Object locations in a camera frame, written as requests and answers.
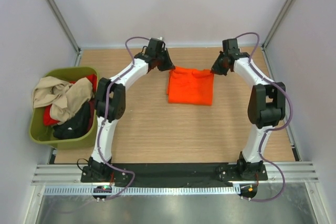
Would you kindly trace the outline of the orange t shirt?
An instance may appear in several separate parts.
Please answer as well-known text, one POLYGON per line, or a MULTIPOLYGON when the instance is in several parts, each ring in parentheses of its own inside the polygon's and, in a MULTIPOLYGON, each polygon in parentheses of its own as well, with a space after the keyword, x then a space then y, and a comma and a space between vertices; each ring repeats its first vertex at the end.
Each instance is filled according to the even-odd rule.
POLYGON ((175 67, 169 72, 168 103, 213 104, 214 74, 209 69, 175 67))

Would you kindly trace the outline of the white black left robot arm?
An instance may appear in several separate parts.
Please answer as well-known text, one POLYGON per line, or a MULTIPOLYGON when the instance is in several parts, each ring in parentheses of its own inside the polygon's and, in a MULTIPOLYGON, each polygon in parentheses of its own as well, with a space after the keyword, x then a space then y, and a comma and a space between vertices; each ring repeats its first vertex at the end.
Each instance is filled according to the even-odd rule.
POLYGON ((140 53, 131 56, 131 62, 113 77, 101 78, 96 90, 94 107, 97 115, 95 146, 87 166, 83 167, 81 181, 106 182, 114 171, 112 166, 112 143, 118 121, 126 109, 126 92, 152 69, 173 70, 168 49, 162 39, 147 39, 148 44, 140 53))

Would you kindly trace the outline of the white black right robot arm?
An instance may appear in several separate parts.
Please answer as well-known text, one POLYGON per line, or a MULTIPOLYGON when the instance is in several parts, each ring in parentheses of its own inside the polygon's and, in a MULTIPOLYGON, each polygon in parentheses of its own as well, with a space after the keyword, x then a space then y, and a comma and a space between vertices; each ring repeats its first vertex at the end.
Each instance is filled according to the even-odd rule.
POLYGON ((223 181, 267 179, 263 154, 273 129, 286 114, 285 85, 274 82, 254 63, 250 55, 241 52, 236 38, 223 40, 223 49, 214 62, 211 72, 227 75, 229 71, 238 74, 251 88, 247 108, 251 123, 250 134, 235 165, 220 166, 223 181))

